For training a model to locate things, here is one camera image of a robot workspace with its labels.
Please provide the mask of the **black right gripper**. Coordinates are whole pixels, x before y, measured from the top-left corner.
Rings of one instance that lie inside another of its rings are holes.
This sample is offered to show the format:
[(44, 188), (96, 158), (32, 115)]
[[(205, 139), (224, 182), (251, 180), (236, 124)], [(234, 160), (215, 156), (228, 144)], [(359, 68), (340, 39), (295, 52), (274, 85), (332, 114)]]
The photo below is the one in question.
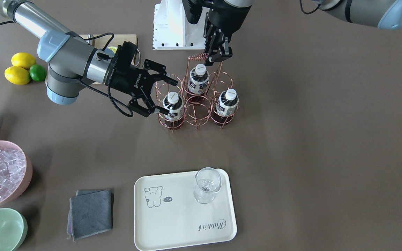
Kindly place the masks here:
[[(164, 81), (177, 86), (178, 81), (167, 75), (166, 66), (150, 59), (145, 59), (143, 68), (131, 63), (135, 56), (137, 46), (131, 42), (119, 45), (114, 57), (111, 59), (105, 77), (105, 85), (125, 94), (132, 99), (128, 107), (135, 113), (148, 117), (152, 113), (168, 115), (170, 111), (155, 105), (151, 97), (154, 82)], [(145, 107), (139, 105), (137, 99), (142, 99)]]

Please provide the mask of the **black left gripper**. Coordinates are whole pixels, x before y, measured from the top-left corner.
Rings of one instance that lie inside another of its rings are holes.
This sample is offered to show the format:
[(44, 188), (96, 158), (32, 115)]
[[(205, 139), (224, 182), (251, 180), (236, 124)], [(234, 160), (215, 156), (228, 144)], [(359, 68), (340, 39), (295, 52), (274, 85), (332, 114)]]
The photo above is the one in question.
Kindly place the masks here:
[[(204, 7), (209, 8), (204, 31), (206, 67), (216, 62), (223, 62), (233, 56), (229, 42), (234, 32), (241, 28), (250, 8), (251, 0), (204, 0)], [(225, 40), (222, 45), (212, 44), (213, 32), (222, 33)]]

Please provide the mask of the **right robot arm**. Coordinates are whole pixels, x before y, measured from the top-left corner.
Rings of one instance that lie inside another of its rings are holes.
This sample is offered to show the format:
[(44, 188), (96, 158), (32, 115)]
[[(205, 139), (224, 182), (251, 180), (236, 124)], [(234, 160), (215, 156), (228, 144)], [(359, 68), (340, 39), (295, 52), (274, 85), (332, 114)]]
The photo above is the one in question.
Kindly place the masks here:
[[(151, 97), (155, 82), (165, 81), (176, 86), (178, 81), (170, 78), (163, 64), (146, 59), (143, 68), (133, 64), (137, 46), (125, 41), (119, 45), (114, 56), (104, 49), (88, 44), (82, 37), (63, 26), (31, 1), (0, 0), (0, 16), (19, 24), (39, 38), (38, 57), (49, 64), (46, 82), (47, 95), (54, 103), (73, 103), (79, 92), (91, 88), (84, 78), (105, 84), (108, 97), (116, 109), (123, 105), (130, 113), (149, 116), (152, 113), (169, 114), (169, 110), (156, 105)], [(115, 89), (130, 95), (123, 104), (111, 95)]]

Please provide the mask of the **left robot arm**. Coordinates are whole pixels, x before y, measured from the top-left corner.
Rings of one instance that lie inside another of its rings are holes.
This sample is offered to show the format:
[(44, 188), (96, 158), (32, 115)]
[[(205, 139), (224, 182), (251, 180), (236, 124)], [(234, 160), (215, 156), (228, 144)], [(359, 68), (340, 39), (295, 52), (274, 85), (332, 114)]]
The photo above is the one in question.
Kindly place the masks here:
[[(248, 15), (252, 0), (183, 0), (185, 16), (197, 24), (203, 8), (205, 64), (222, 62), (233, 56), (229, 43)], [(315, 0), (315, 11), (321, 10), (348, 23), (376, 27), (380, 30), (402, 28), (402, 0)]]

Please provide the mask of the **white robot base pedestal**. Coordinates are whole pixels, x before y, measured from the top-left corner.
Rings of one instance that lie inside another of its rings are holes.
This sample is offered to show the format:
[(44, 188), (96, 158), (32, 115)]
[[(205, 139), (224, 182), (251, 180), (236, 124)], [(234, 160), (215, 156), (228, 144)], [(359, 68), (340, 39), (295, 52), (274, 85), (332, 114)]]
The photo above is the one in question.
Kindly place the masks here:
[(204, 7), (199, 22), (190, 24), (181, 0), (162, 0), (154, 7), (154, 50), (204, 50), (206, 14)]

